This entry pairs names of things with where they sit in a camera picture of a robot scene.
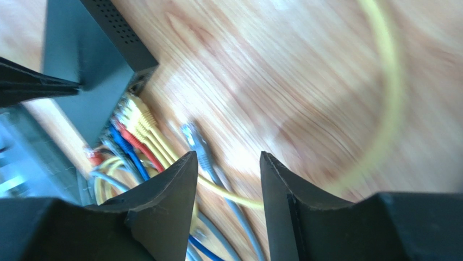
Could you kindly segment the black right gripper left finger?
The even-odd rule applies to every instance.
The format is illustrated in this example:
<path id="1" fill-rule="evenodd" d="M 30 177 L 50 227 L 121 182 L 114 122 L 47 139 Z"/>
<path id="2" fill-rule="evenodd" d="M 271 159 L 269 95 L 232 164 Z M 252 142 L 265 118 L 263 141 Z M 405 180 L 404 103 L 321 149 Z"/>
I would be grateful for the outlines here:
<path id="1" fill-rule="evenodd" d="M 100 206 L 3 198 L 1 260 L 184 260 L 197 177 L 191 151 Z"/>

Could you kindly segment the black network switch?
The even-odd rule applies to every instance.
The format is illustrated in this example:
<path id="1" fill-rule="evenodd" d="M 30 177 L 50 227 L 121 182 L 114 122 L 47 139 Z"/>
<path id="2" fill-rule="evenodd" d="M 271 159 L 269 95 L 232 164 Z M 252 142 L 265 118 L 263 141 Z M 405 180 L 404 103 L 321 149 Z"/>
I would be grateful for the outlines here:
<path id="1" fill-rule="evenodd" d="M 44 74 L 77 82 L 55 101 L 90 146 L 99 143 L 120 99 L 139 93 L 158 61 L 111 1 L 48 1 Z"/>

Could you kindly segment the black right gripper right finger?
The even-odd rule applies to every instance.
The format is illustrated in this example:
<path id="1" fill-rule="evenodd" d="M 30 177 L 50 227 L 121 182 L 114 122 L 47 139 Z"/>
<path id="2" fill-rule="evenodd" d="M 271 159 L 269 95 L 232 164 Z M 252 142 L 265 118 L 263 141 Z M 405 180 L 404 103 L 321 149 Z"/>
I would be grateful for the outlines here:
<path id="1" fill-rule="evenodd" d="M 378 192 L 353 203 L 268 152 L 260 172 L 272 260 L 462 260 L 462 194 Z"/>

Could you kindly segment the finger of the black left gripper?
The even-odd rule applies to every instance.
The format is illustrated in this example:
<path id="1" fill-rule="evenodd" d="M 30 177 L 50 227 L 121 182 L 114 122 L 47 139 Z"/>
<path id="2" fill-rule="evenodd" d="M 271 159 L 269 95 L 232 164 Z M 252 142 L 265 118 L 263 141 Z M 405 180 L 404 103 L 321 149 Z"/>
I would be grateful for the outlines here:
<path id="1" fill-rule="evenodd" d="M 47 76 L 1 57 L 1 108 L 79 93 L 80 84 Z"/>

